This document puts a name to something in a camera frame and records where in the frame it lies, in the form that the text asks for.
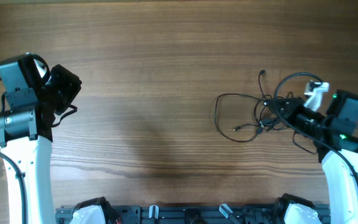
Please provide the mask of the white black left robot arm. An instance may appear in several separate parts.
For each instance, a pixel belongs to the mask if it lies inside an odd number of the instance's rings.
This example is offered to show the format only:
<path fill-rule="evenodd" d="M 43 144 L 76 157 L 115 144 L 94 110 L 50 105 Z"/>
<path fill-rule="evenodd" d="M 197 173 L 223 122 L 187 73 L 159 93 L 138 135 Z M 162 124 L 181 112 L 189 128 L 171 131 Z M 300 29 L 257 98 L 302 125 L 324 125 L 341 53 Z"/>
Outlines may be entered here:
<path fill-rule="evenodd" d="M 48 67 L 37 54 L 0 62 L 5 87 L 0 152 L 7 175 L 10 223 L 54 223 L 50 180 L 52 129 L 77 111 L 80 78 L 62 65 Z"/>

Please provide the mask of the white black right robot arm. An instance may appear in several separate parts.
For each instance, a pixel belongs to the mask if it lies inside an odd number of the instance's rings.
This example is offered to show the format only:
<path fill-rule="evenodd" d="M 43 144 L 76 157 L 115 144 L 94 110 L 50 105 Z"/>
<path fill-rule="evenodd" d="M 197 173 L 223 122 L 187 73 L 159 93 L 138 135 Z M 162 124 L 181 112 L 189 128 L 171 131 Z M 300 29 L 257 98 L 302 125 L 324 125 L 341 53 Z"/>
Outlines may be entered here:
<path fill-rule="evenodd" d="M 317 148 L 329 190 L 331 223 L 358 223 L 358 95 L 337 90 L 326 114 L 302 98 L 267 100 L 286 126 L 311 139 Z"/>

